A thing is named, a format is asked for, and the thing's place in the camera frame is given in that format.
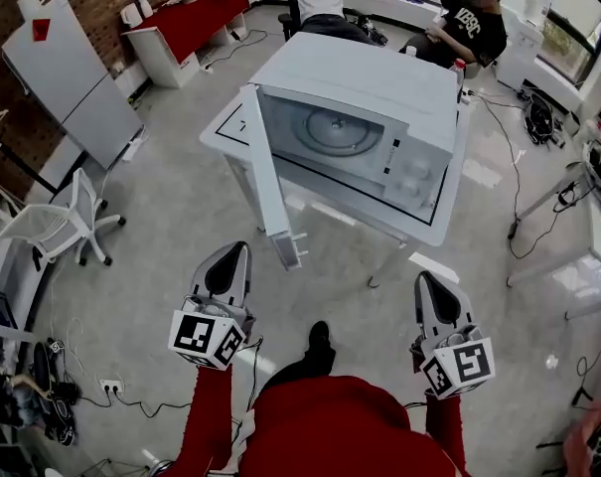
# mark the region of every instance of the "microwave door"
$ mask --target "microwave door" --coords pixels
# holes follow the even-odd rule
[[[291,270],[301,267],[302,263],[291,233],[280,180],[273,165],[273,157],[258,100],[259,91],[260,88],[254,84],[248,84],[240,89],[246,123],[245,131],[251,153],[251,170],[265,232],[273,243],[284,267]]]

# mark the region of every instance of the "office chair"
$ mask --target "office chair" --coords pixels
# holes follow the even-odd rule
[[[289,12],[278,15],[278,21],[282,25],[282,33],[284,34],[285,41],[291,39],[302,26],[302,23],[300,22],[300,7],[298,6],[298,0],[287,0],[287,2],[289,3]],[[347,21],[354,23],[367,32],[363,27],[363,24],[365,22],[369,22],[370,20],[365,14],[347,7],[343,9],[343,12]],[[377,29],[373,28],[373,26],[371,29],[371,40],[377,43],[379,46],[383,46],[387,42],[386,37]]]
[[[90,242],[99,261],[111,266],[112,258],[101,250],[95,233],[112,225],[122,227],[126,220],[121,216],[95,220],[97,211],[106,207],[107,202],[97,196],[84,171],[78,168],[73,174],[73,197],[69,206],[27,205],[0,232],[0,239],[25,240],[49,263],[77,244],[75,263],[81,266],[86,263],[81,251]]]

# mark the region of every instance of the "red sticker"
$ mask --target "red sticker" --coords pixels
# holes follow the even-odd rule
[[[51,20],[33,20],[33,40],[37,43],[39,41],[46,41],[49,35],[49,27],[51,26]]]

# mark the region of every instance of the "black chair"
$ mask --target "black chair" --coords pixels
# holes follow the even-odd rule
[[[285,41],[291,39],[302,26],[298,0],[287,0],[287,2],[289,3],[289,12],[278,15],[278,21],[282,25]],[[347,7],[343,9],[343,12],[347,21],[354,23],[364,30],[378,46],[383,46],[388,42],[387,38],[373,26],[371,20],[365,14]]]

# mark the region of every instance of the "red sleeve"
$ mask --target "red sleeve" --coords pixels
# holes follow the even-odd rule
[[[461,407],[459,397],[439,400],[427,397],[426,431],[448,454],[462,475],[466,472],[466,455],[461,433]]]
[[[198,477],[221,470],[231,456],[231,366],[199,368],[179,457],[164,477]]]

